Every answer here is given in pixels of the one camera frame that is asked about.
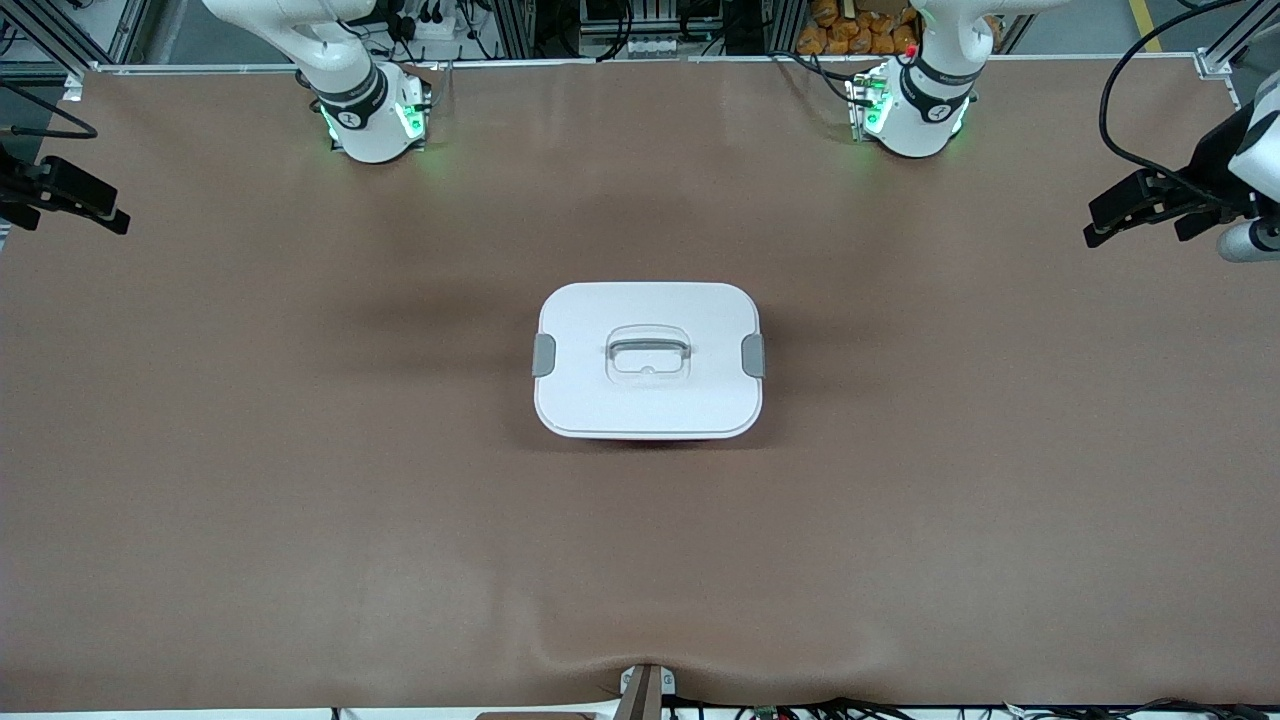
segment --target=table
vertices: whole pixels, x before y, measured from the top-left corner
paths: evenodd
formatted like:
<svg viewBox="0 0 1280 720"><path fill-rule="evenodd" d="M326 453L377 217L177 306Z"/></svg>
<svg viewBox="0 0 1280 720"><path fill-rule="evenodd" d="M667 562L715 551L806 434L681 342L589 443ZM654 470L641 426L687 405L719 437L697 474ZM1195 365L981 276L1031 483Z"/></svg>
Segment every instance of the table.
<svg viewBox="0 0 1280 720"><path fill-rule="evenodd" d="M1231 110L1132 69L1138 151ZM1085 250L1108 70L993 61L913 161L795 67L460 69L385 167L287 74L88 78L101 138L49 150L134 222L0 259L0 707L573 702L637 660L731 702L1280 700L1280 275ZM751 293L755 428L540 425L538 309L611 279Z"/></svg>

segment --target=yellow floor line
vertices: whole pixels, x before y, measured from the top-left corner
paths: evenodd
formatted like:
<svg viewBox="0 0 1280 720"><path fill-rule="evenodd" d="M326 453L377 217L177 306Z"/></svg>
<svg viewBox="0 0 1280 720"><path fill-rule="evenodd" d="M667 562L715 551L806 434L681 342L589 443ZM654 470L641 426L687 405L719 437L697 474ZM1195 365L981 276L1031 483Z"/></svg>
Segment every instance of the yellow floor line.
<svg viewBox="0 0 1280 720"><path fill-rule="evenodd" d="M1133 19L1138 23L1138 36L1147 35L1156 28L1156 23L1151 22L1151 9L1147 8L1147 0L1129 0L1129 9L1133 10ZM1160 46L1160 38L1152 37L1147 41L1147 53L1160 53L1164 47Z"/></svg>

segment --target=container lid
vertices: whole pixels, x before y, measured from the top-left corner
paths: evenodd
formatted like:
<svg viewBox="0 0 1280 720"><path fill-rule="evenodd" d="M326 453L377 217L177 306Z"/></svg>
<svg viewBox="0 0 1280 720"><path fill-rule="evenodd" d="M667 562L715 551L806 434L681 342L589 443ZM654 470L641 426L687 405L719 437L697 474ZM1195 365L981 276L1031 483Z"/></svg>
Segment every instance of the container lid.
<svg viewBox="0 0 1280 720"><path fill-rule="evenodd" d="M558 434L728 438L760 415L759 315L731 284L568 284L538 329L534 406Z"/></svg>

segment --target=wire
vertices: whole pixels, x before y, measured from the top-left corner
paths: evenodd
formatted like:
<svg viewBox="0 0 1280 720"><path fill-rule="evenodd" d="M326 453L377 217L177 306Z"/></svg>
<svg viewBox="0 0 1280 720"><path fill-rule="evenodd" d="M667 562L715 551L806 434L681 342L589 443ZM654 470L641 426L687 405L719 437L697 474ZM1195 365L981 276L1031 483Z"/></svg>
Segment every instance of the wire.
<svg viewBox="0 0 1280 720"><path fill-rule="evenodd" d="M791 55L795 55L795 53L777 51L777 53L769 53L769 55L771 56L773 56L773 55L781 55L781 56L790 58ZM809 72L818 73L819 76L822 76L823 82L826 82L827 87L829 87L831 91L833 94L836 94L836 97L840 97L845 102L849 102L850 105L856 105L859 108L870 108L870 106L873 106L873 104L872 104L870 100L863 100L860 97L850 97L850 96L845 95L838 87L836 87L836 83L832 82L832 78L838 78L841 81L847 81L852 76L840 76L837 73L829 73L829 72L824 70L822 68L822 60L818 59L818 55L810 55L809 56L809 59L813 60L813 65L809 65L808 63L801 61L801 59L800 59L799 55L795 55L795 58L791 58L791 59L794 59L797 63L800 63L801 68L804 68L804 69L806 69Z"/></svg>
<svg viewBox="0 0 1280 720"><path fill-rule="evenodd" d="M44 99L32 95L31 92L27 92L26 90L18 87L17 85L13 85L12 82L5 81L4 78L0 78L0 87L12 90L13 92L20 95L22 97L26 97L27 100L35 102L36 105L40 105L41 108L49 110L50 113L58 115L59 118L74 124L76 127L83 131L83 132L70 132L63 129L10 127L9 128L10 135L24 135L29 137L61 137L67 140L93 140L95 137L97 137L97 129L95 129L93 126L86 123L84 120L77 118L76 115L72 115L70 113L63 110L58 105L46 102Z"/></svg>
<svg viewBox="0 0 1280 720"><path fill-rule="evenodd" d="M797 64L801 68L809 70L810 73L818 73L820 76L829 77L831 79L835 79L835 81L838 81L838 82L845 82L845 81L854 79L854 77L858 74L858 73L852 73L852 74L847 74L846 76L846 74L841 74L841 73L833 73L831 70L819 68L818 65L809 63L809 60L805 60L804 58L801 58L796 53L790 53L787 50L771 50L771 51L765 53L764 55L768 56L768 58L786 58L787 60L795 61L795 64Z"/></svg>
<svg viewBox="0 0 1280 720"><path fill-rule="evenodd" d="M480 54L484 55L485 60L497 60L495 56L497 53L494 55L489 54L489 50L485 49L484 42L480 41L480 33L476 32L475 26L471 24L471 19L475 17L475 14L468 12L468 8L466 6L467 4L468 0L457 0L458 12L462 13L462 20L467 23L467 37L476 41L476 47L480 49Z"/></svg>
<svg viewBox="0 0 1280 720"><path fill-rule="evenodd" d="M342 29L347 31L347 35L355 36L356 40L360 40L361 42L369 40L369 36L372 35L371 32L366 32L364 35L356 32L356 28L353 28L349 24L347 24L346 20L338 20L338 27L340 27Z"/></svg>
<svg viewBox="0 0 1280 720"><path fill-rule="evenodd" d="M1212 715L1219 720L1235 720L1239 717L1235 712L1215 707L1212 705L1203 705L1199 702L1193 702L1189 700L1180 700L1175 697L1164 697L1160 700L1153 700L1146 705L1124 710L1121 712L1108 712L1102 707L1044 707L1041 712L1030 712L1025 716L1025 720L1044 720L1044 719L1061 719L1061 720L1129 720L1133 715L1138 712L1146 712L1151 710L1160 711L1172 711L1172 712L1194 712L1203 715Z"/></svg>
<svg viewBox="0 0 1280 720"><path fill-rule="evenodd" d="M9 28L13 28L13 35L9 35ZM18 28L9 24L9 20L0 20L0 42L4 42L4 47L0 49L0 55L4 55L13 49L13 44L18 40L26 40L18 37Z"/></svg>
<svg viewBox="0 0 1280 720"><path fill-rule="evenodd" d="M700 53L700 55L707 55L707 53L710 51L712 46L714 46L716 41L718 41L718 40L724 40L724 44L721 45L719 54L721 55L726 55L728 53L728 41L726 40L728 37L728 31L732 29L733 26L736 26L737 23L742 22L742 18L745 18L745 17L746 15L744 15L741 13L737 14L737 15L733 15L733 19L731 19L730 22L727 22L723 26L721 26L719 29L713 29L712 32L707 33L707 37L710 40L710 42L707 44L707 47L703 47L703 51ZM764 29L764 28L769 27L771 24L773 24L773 20L768 20L768 22L760 23L760 24L758 24L758 26L755 26L753 28L748 28L746 32L754 32L754 31L758 31L758 29ZM698 38L690 36L687 32L684 33L684 35L686 36L685 40L687 40L690 42L698 42Z"/></svg>
<svg viewBox="0 0 1280 720"><path fill-rule="evenodd" d="M1147 168L1148 170L1167 177L1170 181L1181 186L1188 192L1190 192L1196 197L1199 197L1204 202L1208 202L1211 205L1220 205L1222 208L1229 208L1238 213L1248 214L1251 211L1249 208L1242 208L1236 204L1228 202L1221 197L1217 197L1212 192L1204 190L1203 187L1184 178L1179 173L1166 168L1165 165L1161 165L1155 160L1148 160L1147 158L1143 158L1142 155L1138 155L1135 152L1130 152L1124 147L1120 147L1120 145L1117 145L1116 141L1111 138L1111 131L1107 128L1107 110L1111 106L1111 91L1115 88L1116 78L1120 77L1120 70L1123 70L1125 65L1128 65L1129 61L1133 60L1133 58L1138 54L1139 50L1142 50L1144 45L1147 45L1148 41L1153 40L1156 36L1167 31L1169 28L1179 26L1192 18L1203 15L1204 13L1211 13L1213 10L1217 10L1219 8L1226 8L1228 5L1234 5L1239 1L1240 0L1211 0L1208 3L1204 3L1192 10L1188 10L1172 18L1171 20L1161 23L1158 27L1153 28L1151 32L1139 38L1138 42L1135 42L1132 47L1129 47L1129 50L1120 56L1120 61L1116 63L1116 67L1111 69L1111 74L1107 77L1106 85L1102 86L1102 100L1098 102L1098 135L1102 136L1102 143L1107 146L1107 150L1110 150L1115 155L1135 165Z"/></svg>
<svg viewBox="0 0 1280 720"><path fill-rule="evenodd" d="M626 47L627 41L631 40L631 27L635 20L635 10L631 8L631 0L617 0L617 5L621 12L618 15L617 38L614 38L613 45L611 45L603 55L595 58L596 63L612 60L618 55L618 53L622 51L623 47ZM564 51L568 53L570 56L582 58L582 55L570 44L568 36L564 35L567 28L562 22L562 14L566 6L568 6L568 0L559 0L556 5L556 35L561 41L561 46L564 47ZM623 20L626 20L626 29L623 29Z"/></svg>

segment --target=green led light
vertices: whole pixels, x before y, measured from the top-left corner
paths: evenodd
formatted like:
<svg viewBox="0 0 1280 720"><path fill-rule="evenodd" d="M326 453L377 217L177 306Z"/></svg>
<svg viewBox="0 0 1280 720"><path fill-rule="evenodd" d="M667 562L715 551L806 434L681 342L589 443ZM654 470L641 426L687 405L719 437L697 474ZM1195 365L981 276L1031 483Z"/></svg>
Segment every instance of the green led light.
<svg viewBox="0 0 1280 720"><path fill-rule="evenodd" d="M410 137L417 137L422 135L422 111L415 110L412 106L404 106L399 102L396 104L397 115L401 119L401 124L404 126L404 132Z"/></svg>
<svg viewBox="0 0 1280 720"><path fill-rule="evenodd" d="M956 135L957 132L960 132L960 128L964 127L964 111L968 109L969 109L969 102L965 101L965 104L960 106L960 111L956 113L956 124L951 126L951 135Z"/></svg>
<svg viewBox="0 0 1280 720"><path fill-rule="evenodd" d="M329 128L329 137L338 142L338 131L333 127L333 118L329 117L329 110L325 110L324 105L320 106L320 117L324 118L324 124Z"/></svg>
<svg viewBox="0 0 1280 720"><path fill-rule="evenodd" d="M881 132L884 129L884 118L888 117L888 111L893 109L893 95L886 92L881 95L876 105L869 108L867 111L867 129L870 132Z"/></svg>

